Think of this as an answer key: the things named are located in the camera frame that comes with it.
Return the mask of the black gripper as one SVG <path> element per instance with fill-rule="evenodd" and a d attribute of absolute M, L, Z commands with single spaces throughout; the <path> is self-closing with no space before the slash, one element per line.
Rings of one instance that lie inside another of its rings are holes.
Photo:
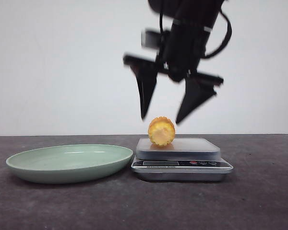
<path fill-rule="evenodd" d="M 124 54 L 124 65 L 130 66 L 136 77 L 142 120 L 147 115 L 158 73 L 167 74 L 175 82 L 186 78 L 176 124 L 216 95 L 214 87 L 206 84 L 222 84 L 223 78 L 197 71 L 200 60 L 212 58 L 224 48 L 220 44 L 211 53 L 206 53 L 214 24 L 214 20 L 173 20 L 172 27 L 166 29 L 160 21 L 158 31 L 147 29 L 141 35 L 141 45 L 157 51 L 155 60 Z"/>

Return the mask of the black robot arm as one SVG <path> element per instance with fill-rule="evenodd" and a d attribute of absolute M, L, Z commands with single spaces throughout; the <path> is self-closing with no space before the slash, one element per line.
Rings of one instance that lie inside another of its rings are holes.
<path fill-rule="evenodd" d="M 157 50 L 154 61 L 125 54 L 124 65 L 135 74 L 141 118 L 145 118 L 156 86 L 158 73 L 174 82 L 185 80 L 185 95 L 176 123 L 216 95 L 215 86 L 223 84 L 222 77 L 197 70 L 200 60 L 221 52 L 232 36 L 229 18 L 222 12 L 221 0 L 150 0 L 150 8 L 159 14 L 160 30 L 145 30 L 141 45 Z M 206 44 L 215 21 L 221 15 L 227 22 L 227 32 L 220 46 L 206 53 Z"/>

